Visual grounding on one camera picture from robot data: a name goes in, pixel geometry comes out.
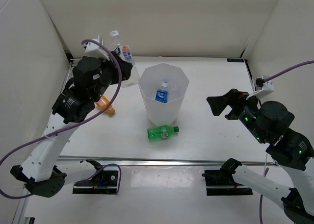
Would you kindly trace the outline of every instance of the bottle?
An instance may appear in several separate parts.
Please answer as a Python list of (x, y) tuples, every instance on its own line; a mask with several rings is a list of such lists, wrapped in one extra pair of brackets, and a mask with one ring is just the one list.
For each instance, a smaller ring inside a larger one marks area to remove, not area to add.
[(163, 138), (171, 137), (175, 132), (179, 132), (179, 127), (171, 127), (168, 125), (161, 127), (151, 127), (147, 129), (149, 140), (161, 140)]
[(161, 103), (168, 102), (168, 83), (167, 82), (162, 82), (161, 87), (157, 90), (155, 100)]
[(118, 31), (114, 30), (110, 32), (110, 36), (112, 40), (110, 42), (109, 49), (111, 51), (115, 51), (122, 60), (133, 65), (129, 79), (122, 81), (121, 87), (126, 88), (138, 84), (139, 74), (135, 66), (135, 61), (130, 51), (130, 47), (122, 44)]
[[(109, 100), (104, 96), (102, 95), (102, 97), (99, 99), (98, 102), (96, 102), (96, 105), (101, 109), (103, 110), (109, 103)], [(114, 115), (116, 111), (112, 108), (112, 106), (110, 106), (106, 111), (105, 113), (107, 113), (108, 115)]]

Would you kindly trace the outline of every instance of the white bin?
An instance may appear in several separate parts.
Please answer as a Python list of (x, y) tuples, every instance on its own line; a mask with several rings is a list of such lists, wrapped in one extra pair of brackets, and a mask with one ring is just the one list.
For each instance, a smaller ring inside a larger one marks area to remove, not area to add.
[[(168, 82), (168, 102), (155, 101), (163, 81)], [(148, 119), (156, 126), (170, 125), (177, 119), (189, 80), (180, 67), (161, 63), (145, 69), (139, 80)]]

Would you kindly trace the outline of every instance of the white table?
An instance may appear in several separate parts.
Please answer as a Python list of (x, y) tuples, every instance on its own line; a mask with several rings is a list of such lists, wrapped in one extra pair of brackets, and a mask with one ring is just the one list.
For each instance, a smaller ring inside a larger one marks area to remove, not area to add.
[[(169, 140), (149, 143), (147, 119), (137, 85), (121, 89), (113, 103), (113, 117), (101, 115), (81, 126), (70, 138), (62, 156), (113, 157), (138, 159), (226, 161), (235, 158), (246, 162), (264, 162), (267, 145), (259, 144), (239, 121), (224, 115), (212, 115), (206, 98), (227, 93), (232, 88), (252, 92), (245, 63), (227, 62), (226, 58), (138, 57), (136, 66), (142, 75), (146, 67), (162, 62), (181, 67), (190, 83), (173, 123), (180, 128)], [(110, 98), (116, 86), (105, 96)]]
[[(263, 167), (251, 167), (260, 174)], [(208, 197), (202, 166), (122, 167), (118, 195), (73, 195), (65, 186), (52, 198), (31, 197), (25, 217), (35, 224), (257, 224), (260, 195)], [(292, 186), (285, 171), (271, 167), (267, 177)], [(263, 199), (263, 222), (292, 223)]]

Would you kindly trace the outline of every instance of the green bottle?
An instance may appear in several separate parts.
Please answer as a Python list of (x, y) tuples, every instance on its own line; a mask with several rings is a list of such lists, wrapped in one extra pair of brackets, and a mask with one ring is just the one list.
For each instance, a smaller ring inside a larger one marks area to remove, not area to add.
[(175, 132), (179, 132), (179, 127), (165, 125), (147, 129), (148, 139), (152, 141), (171, 137)]

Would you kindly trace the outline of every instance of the beige wall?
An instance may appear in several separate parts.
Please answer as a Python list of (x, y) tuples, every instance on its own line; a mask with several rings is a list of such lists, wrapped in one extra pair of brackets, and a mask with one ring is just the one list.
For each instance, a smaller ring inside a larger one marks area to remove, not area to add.
[(74, 57), (83, 39), (119, 30), (135, 56), (237, 56), (278, 0), (41, 0)]
[[(314, 0), (279, 0), (249, 56), (253, 76), (273, 75), (297, 63), (314, 60)], [(292, 129), (314, 145), (314, 65), (274, 80), (275, 92), (263, 99), (283, 103), (295, 115)]]
[[(0, 0), (0, 157), (41, 135), (60, 93), (68, 63), (40, 0)], [(0, 167), (0, 187), (20, 195), (9, 173), (29, 149)], [(12, 223), (18, 201), (0, 196), (0, 223)]]

